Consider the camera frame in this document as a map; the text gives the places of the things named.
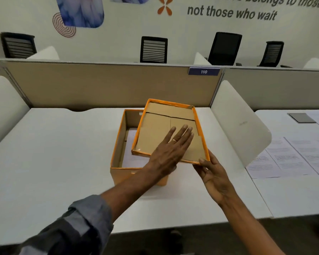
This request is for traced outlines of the person's left hand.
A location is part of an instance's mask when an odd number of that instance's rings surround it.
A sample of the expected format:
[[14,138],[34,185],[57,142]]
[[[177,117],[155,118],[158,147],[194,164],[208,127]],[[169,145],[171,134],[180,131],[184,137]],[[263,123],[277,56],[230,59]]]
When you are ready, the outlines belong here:
[[175,136],[172,135],[169,143],[161,142],[151,154],[146,168],[150,169],[150,172],[156,177],[157,182],[172,173],[185,155],[187,149],[179,148],[178,140],[188,128],[192,127],[189,127],[187,124],[183,125]]

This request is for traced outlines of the person's right hand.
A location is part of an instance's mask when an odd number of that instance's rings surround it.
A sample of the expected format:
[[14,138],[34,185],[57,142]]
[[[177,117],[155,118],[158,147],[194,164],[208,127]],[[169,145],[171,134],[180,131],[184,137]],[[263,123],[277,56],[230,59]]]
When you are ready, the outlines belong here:
[[200,164],[193,165],[200,176],[210,197],[221,209],[238,197],[233,184],[231,183],[226,170],[218,161],[216,156],[208,150],[209,157],[215,157],[215,167],[202,167]]

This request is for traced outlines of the orange cardboard box lid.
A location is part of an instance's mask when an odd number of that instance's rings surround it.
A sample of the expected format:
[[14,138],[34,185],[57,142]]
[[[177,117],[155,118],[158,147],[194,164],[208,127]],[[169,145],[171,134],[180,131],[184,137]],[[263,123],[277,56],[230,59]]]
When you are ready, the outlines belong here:
[[196,108],[193,105],[148,99],[132,144],[132,154],[150,157],[168,131],[175,127],[171,139],[182,126],[192,128],[194,137],[181,162],[198,164],[199,158],[210,161]]

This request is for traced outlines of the person's right forearm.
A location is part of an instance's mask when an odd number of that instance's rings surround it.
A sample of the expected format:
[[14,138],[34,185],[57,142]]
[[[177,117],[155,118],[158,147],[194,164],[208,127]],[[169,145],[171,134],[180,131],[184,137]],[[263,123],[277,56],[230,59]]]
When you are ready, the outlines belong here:
[[250,255],[286,255],[237,194],[224,196],[219,206]]

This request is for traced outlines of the person's left forearm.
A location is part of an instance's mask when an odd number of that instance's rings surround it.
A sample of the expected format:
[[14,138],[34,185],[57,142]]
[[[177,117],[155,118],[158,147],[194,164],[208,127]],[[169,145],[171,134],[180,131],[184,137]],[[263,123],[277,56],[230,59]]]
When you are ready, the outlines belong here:
[[111,209],[112,223],[162,178],[163,174],[157,167],[147,164],[130,178],[101,193]]

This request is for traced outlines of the white paper sheet in box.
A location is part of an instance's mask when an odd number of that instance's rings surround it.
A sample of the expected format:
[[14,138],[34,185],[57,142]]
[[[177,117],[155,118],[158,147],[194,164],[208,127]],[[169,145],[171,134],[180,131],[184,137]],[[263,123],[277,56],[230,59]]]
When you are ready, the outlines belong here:
[[124,155],[123,155],[122,166],[121,166],[123,168],[142,168],[149,162],[148,157],[142,157],[142,156],[132,154],[132,144],[133,144],[136,132],[137,132],[137,128],[135,127],[129,128],[126,132],[125,149],[124,149]]

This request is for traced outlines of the white rounded side divider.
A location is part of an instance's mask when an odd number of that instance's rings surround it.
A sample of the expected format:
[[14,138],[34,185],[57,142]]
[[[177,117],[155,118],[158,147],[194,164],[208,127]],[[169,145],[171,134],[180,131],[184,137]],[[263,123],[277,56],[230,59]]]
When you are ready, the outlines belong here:
[[318,58],[311,58],[309,61],[306,62],[303,69],[319,70],[319,59]]
[[0,76],[0,142],[29,110],[9,80]]
[[27,60],[60,60],[60,57],[55,47],[49,46],[26,59]]
[[193,65],[197,65],[197,66],[211,66],[212,64],[211,64],[210,62],[208,62],[208,59],[206,59],[205,57],[203,57],[203,55],[201,55],[199,52],[196,52]]
[[268,127],[228,81],[220,83],[211,110],[244,167],[271,144]]

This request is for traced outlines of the orange cardboard box base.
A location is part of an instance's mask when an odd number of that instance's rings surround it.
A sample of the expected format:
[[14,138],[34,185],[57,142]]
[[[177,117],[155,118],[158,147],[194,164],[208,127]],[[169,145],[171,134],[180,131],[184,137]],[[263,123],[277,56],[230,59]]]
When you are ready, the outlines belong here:
[[129,128],[137,128],[132,144],[132,154],[150,158],[171,129],[171,119],[152,112],[144,113],[143,109],[125,109],[123,111],[110,163],[110,173],[115,185],[130,178],[141,169],[121,167],[125,136]]

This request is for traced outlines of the blue number label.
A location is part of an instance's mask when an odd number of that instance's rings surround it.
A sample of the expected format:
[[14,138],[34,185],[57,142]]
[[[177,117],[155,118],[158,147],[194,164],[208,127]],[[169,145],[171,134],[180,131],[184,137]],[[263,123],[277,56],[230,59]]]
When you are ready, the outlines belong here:
[[188,75],[195,76],[218,76],[220,68],[214,67],[189,67]]

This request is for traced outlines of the black slatted office chair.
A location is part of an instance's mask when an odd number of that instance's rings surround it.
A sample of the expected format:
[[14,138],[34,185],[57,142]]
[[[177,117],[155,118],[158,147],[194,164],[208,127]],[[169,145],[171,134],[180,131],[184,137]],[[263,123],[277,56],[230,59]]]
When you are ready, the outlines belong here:
[[140,63],[167,63],[168,39],[142,36],[140,48]]
[[284,42],[282,41],[267,41],[263,58],[258,67],[277,67],[281,59],[283,47]]
[[33,35],[2,32],[0,38],[6,58],[27,59],[37,53]]

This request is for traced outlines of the beige desk partition panel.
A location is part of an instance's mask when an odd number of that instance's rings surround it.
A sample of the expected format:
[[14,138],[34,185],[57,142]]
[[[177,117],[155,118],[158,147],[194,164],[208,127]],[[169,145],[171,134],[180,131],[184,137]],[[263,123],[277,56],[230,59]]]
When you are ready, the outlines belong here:
[[218,76],[188,75],[190,66],[6,60],[1,68],[33,108],[145,107],[148,99],[210,107]]

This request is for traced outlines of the black mesh office chair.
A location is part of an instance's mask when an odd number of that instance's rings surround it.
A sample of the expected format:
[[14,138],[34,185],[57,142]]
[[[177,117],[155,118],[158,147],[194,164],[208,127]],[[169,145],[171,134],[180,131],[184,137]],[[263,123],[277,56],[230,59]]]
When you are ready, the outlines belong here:
[[241,40],[241,34],[217,32],[208,56],[208,62],[211,65],[233,66]]

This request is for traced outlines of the dark grey flat pad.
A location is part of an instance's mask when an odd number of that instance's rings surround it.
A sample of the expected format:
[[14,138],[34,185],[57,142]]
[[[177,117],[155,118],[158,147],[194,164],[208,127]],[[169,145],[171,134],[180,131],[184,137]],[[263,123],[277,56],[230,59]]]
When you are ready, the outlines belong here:
[[288,113],[288,115],[299,124],[316,124],[316,121],[306,113]]

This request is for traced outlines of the grey desk partition panel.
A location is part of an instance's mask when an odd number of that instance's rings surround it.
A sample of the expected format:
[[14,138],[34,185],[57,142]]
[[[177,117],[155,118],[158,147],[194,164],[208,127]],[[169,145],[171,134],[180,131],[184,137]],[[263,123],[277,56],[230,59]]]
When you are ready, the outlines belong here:
[[232,67],[222,80],[255,111],[319,109],[319,70]]

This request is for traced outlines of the blue flower wall decal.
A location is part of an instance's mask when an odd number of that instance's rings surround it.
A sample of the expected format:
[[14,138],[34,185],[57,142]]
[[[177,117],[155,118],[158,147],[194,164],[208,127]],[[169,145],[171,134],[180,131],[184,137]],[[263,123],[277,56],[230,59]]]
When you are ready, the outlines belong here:
[[65,26],[98,28],[104,22],[102,0],[56,0]]

